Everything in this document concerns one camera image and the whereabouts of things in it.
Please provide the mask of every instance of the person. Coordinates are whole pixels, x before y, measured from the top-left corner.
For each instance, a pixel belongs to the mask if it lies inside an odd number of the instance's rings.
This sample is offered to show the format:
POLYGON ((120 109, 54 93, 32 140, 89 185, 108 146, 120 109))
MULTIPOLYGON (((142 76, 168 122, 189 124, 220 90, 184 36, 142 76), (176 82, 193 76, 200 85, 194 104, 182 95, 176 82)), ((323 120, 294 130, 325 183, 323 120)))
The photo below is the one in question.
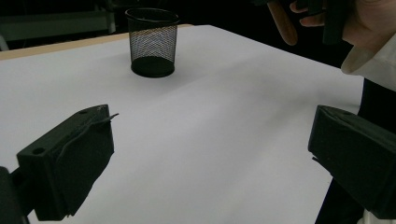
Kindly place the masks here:
MULTIPOLYGON (((396 0, 351 0, 350 5, 343 39, 353 48, 341 70, 396 91, 396 0)), ((290 10, 303 13, 307 8, 297 8, 293 2, 290 10)), ((324 13, 304 17, 300 24, 305 27, 323 26, 326 22, 324 13)), ((358 224, 396 224, 396 219, 378 219, 364 210, 358 224)))

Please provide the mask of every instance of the pen holder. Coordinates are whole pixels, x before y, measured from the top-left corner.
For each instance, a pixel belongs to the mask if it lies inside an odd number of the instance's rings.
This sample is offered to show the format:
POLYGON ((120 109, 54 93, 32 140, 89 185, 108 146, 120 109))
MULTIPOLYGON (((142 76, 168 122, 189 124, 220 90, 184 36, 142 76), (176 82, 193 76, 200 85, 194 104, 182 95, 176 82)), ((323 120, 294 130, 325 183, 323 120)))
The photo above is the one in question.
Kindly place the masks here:
POLYGON ((131 68, 142 77, 167 77, 175 71, 178 15, 150 7, 125 11, 131 68))

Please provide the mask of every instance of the dark background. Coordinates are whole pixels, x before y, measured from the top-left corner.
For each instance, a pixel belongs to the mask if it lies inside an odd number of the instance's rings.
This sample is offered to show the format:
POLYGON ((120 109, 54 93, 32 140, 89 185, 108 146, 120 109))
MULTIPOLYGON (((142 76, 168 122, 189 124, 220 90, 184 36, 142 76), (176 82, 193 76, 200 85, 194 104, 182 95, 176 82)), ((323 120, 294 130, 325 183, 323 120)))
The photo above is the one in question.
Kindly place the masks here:
MULTIPOLYGON (((103 0, 0 0, 0 16, 93 10, 93 3, 101 1, 103 0)), ((323 45, 321 42, 322 27, 302 27, 298 20, 305 15, 294 14, 289 10, 289 4, 293 0, 280 1, 297 29, 299 42, 295 46, 289 46, 283 42, 268 7, 254 6, 249 0, 167 0, 162 1, 161 7, 175 11, 180 17, 180 23, 217 26, 275 48, 283 49, 320 63, 340 67, 351 46, 346 42, 331 46, 323 45)), ((127 20, 124 16, 127 8, 158 6, 153 0, 129 0, 130 4, 125 4, 128 3, 128 0, 122 0, 121 2, 124 5, 119 4, 118 7, 112 9, 116 18, 117 31, 115 34, 128 32, 127 20)), ((9 43, 9 47, 11 49, 27 48, 100 35, 108 34, 103 31, 14 41, 9 43)))

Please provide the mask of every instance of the human hand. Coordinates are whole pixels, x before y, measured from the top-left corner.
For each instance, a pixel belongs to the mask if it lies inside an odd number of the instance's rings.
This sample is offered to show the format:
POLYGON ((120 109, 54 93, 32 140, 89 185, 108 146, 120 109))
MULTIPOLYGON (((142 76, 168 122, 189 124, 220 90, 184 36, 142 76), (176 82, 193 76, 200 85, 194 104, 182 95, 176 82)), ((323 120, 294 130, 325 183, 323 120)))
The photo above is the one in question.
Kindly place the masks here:
MULTIPOLYGON (((396 33, 396 0, 346 0, 350 2, 350 12, 344 26, 343 39, 356 47, 372 52, 379 51, 396 33)), ((306 12, 298 9, 296 1, 290 4, 295 13, 306 12)), ((322 26, 325 12, 300 20, 306 27, 322 26)))

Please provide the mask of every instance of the screw hole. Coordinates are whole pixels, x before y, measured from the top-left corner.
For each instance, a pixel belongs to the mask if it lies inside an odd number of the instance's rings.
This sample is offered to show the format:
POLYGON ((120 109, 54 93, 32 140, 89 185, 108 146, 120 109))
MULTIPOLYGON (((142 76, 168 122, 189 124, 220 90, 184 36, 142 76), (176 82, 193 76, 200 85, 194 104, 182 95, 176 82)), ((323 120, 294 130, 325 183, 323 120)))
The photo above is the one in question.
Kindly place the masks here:
POLYGON ((45 151, 46 149, 44 149, 43 147, 39 147, 33 150, 33 154, 38 155, 41 154, 45 151))

